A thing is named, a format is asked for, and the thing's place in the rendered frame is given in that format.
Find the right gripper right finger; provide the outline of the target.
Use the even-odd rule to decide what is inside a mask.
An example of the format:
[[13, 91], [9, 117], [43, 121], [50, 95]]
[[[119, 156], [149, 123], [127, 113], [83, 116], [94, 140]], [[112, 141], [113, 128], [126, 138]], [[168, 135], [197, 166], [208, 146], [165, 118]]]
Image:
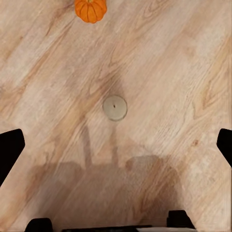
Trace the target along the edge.
[[232, 167], [232, 130], [222, 128], [217, 138], [217, 147]]

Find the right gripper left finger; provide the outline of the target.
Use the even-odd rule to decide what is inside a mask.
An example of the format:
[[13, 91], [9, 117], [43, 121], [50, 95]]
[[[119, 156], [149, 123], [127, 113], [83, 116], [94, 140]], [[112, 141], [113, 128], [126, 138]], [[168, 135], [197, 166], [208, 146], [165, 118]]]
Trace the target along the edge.
[[21, 129], [0, 134], [0, 186], [25, 148]]

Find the pillar candle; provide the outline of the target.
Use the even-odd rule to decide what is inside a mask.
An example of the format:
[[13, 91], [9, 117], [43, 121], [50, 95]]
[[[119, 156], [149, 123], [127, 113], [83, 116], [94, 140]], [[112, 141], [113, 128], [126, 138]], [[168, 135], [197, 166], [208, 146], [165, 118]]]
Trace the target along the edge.
[[112, 121], [120, 121], [127, 116], [127, 103], [120, 96], [110, 96], [102, 105], [103, 112]]

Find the pumpkin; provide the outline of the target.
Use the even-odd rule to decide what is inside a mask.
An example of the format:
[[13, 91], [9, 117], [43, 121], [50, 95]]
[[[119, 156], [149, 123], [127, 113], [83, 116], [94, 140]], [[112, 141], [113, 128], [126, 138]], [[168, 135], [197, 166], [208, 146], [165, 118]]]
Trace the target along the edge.
[[102, 20], [106, 13], [106, 0], [74, 0], [75, 13], [85, 22]]

